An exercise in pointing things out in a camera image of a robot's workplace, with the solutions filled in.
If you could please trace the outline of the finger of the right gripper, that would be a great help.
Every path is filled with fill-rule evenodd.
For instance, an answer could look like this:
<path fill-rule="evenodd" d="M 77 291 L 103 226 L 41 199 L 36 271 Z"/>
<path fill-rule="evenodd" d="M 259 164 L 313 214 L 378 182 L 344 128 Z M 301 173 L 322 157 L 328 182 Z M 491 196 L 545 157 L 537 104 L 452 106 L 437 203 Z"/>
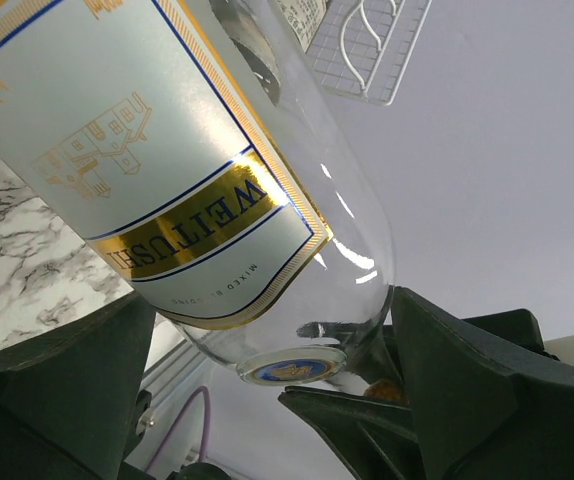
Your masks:
<path fill-rule="evenodd" d="M 411 409 L 373 397 L 291 386 L 278 401 L 304 421 L 356 479 L 420 479 Z"/>

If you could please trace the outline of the green bottle black neck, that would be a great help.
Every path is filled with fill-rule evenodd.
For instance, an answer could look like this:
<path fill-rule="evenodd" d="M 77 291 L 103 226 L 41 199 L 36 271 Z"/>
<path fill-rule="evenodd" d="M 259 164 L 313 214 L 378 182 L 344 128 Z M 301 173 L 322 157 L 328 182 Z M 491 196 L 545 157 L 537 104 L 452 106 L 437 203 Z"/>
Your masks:
<path fill-rule="evenodd" d="M 327 12 L 326 0 L 277 0 L 283 15 L 306 51 Z"/>

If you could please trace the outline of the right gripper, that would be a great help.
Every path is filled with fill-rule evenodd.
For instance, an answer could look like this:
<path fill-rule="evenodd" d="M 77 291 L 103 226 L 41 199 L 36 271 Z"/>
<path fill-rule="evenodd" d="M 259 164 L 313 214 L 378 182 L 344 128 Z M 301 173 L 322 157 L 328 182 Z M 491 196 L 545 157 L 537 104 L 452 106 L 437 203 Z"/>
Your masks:
<path fill-rule="evenodd" d="M 462 318 L 462 321 L 533 353 L 559 361 L 556 355 L 550 354 L 545 350 L 538 321 L 529 310 L 516 309 L 496 314 Z M 407 400 L 408 396 L 404 389 L 404 378 L 393 323 L 383 326 L 383 336 L 389 356 L 399 374 L 399 380 L 381 381 L 381 399 Z"/>

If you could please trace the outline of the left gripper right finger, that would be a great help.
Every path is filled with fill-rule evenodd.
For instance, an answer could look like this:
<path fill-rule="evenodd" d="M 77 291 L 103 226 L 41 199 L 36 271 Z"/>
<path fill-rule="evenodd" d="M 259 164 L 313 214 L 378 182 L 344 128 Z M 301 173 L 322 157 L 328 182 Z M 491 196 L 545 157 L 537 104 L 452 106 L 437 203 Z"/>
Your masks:
<path fill-rule="evenodd" d="M 574 366 L 458 319 L 404 287 L 392 316 L 430 479 L 574 479 Z"/>

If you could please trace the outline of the clear bottle white label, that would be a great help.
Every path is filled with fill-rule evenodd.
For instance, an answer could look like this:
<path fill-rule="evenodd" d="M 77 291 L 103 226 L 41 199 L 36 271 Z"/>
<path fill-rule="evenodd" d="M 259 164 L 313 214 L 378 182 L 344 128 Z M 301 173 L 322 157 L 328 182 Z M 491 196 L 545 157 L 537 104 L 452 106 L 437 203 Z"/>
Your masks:
<path fill-rule="evenodd" d="M 390 377 L 386 215 L 275 1 L 0 1 L 0 159 L 203 353 Z"/>

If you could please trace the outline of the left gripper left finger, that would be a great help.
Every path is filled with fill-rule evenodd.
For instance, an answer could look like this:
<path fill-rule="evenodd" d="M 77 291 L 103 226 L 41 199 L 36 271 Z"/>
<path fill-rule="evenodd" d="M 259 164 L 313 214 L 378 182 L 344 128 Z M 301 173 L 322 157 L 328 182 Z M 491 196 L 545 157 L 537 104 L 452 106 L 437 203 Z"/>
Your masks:
<path fill-rule="evenodd" d="M 154 309 L 132 293 L 0 350 L 0 479 L 144 479 L 126 463 L 151 397 Z"/>

